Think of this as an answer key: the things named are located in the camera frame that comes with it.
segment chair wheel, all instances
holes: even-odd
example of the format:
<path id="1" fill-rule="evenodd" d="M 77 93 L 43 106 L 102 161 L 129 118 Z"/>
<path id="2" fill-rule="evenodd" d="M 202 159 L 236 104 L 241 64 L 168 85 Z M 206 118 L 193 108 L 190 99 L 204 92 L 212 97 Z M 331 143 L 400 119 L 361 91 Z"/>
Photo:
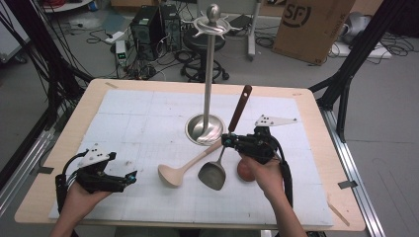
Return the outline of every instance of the chair wheel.
<path id="1" fill-rule="evenodd" d="M 222 73 L 222 80 L 228 80 L 230 75 L 228 73 Z"/>

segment ladle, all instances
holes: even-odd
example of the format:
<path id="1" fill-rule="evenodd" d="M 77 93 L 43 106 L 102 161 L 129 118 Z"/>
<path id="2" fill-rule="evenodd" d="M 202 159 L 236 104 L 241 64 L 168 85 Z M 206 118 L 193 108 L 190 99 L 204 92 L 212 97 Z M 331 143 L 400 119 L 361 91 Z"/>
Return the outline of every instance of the ladle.
<path id="1" fill-rule="evenodd" d="M 214 150 L 218 149 L 221 146 L 221 139 L 219 139 L 216 143 L 214 143 L 212 146 L 207 148 L 205 151 L 203 151 L 201 154 L 196 156 L 194 159 L 192 159 L 190 162 L 182 166 L 181 168 L 175 169 L 171 168 L 167 165 L 159 165 L 158 166 L 158 174 L 161 178 L 163 178 L 165 181 L 167 181 L 172 186 L 180 186 L 183 182 L 183 177 L 186 173 L 186 171 L 191 168 L 193 165 L 195 165 L 198 161 L 202 160 L 204 157 L 211 154 Z"/>
<path id="2" fill-rule="evenodd" d="M 241 93 L 237 107 L 234 111 L 233 117 L 231 118 L 230 125 L 228 126 L 228 133 L 230 134 L 237 127 L 238 121 L 240 120 L 241 114 L 243 113 L 244 107 L 246 106 L 247 100 L 249 99 L 252 87 L 249 85 L 244 86 L 243 92 Z M 222 154 L 224 153 L 225 146 L 222 147 L 221 154 L 216 162 L 207 162 L 200 173 L 198 178 L 208 187 L 213 190 L 221 190 L 225 182 L 225 170 L 221 165 Z"/>

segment black aluminum post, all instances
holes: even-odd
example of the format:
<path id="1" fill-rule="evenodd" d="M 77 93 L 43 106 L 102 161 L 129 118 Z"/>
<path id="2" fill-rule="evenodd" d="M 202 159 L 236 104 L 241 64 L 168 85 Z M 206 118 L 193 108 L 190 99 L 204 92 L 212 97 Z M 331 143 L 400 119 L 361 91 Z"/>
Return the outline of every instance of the black aluminum post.
<path id="1" fill-rule="evenodd" d="M 326 88 L 323 96 L 317 99 L 320 108 L 331 111 L 340 97 L 336 131 L 342 142 L 345 142 L 345 118 L 348 108 L 349 89 L 357 71 L 363 65 L 379 40 L 402 12 L 408 0 L 384 0 L 367 25 L 364 32 L 355 42 L 353 49 L 339 70 L 330 78 L 308 88 L 311 92 Z"/>

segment person's right hand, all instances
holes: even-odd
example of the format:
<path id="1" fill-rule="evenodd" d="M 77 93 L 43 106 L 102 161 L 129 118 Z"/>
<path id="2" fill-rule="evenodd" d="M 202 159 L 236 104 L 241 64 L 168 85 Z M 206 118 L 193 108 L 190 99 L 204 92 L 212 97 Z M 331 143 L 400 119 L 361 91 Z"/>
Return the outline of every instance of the person's right hand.
<path id="1" fill-rule="evenodd" d="M 259 187 L 265 193 L 267 199 L 284 195 L 283 175 L 276 159 L 270 160 L 265 165 L 260 164 L 253 158 L 240 153 L 244 163 L 249 167 Z"/>

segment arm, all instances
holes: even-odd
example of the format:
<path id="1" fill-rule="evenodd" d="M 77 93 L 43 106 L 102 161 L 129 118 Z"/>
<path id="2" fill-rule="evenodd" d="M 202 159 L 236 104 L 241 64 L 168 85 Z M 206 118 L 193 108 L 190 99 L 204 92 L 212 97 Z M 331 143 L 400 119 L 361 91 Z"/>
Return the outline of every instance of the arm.
<path id="1" fill-rule="evenodd" d="M 240 154 L 240 156 L 255 176 L 256 182 L 264 192 L 265 197 L 271 203 L 281 237 L 306 237 L 307 235 L 284 193 L 283 176 L 278 160 L 271 160 L 267 164 L 261 165 L 246 155 Z"/>
<path id="2" fill-rule="evenodd" d="M 71 236 L 71 232 L 78 222 L 92 211 L 99 201 L 110 194 L 110 192 L 89 194 L 77 182 L 74 182 L 68 190 L 64 207 L 49 236 Z"/>

